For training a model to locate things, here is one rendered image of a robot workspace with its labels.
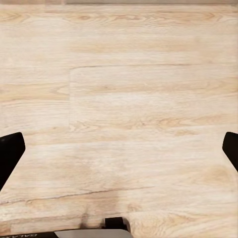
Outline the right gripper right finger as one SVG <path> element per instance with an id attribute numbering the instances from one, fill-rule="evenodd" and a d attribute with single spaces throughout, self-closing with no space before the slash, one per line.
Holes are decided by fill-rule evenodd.
<path id="1" fill-rule="evenodd" d="M 238 172 L 238 134 L 227 132 L 222 149 Z"/>

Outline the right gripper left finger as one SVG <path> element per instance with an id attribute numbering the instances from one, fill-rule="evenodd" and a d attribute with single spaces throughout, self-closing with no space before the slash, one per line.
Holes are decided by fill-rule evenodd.
<path id="1" fill-rule="evenodd" d="M 21 132 L 0 137 L 0 191 L 25 151 Z"/>

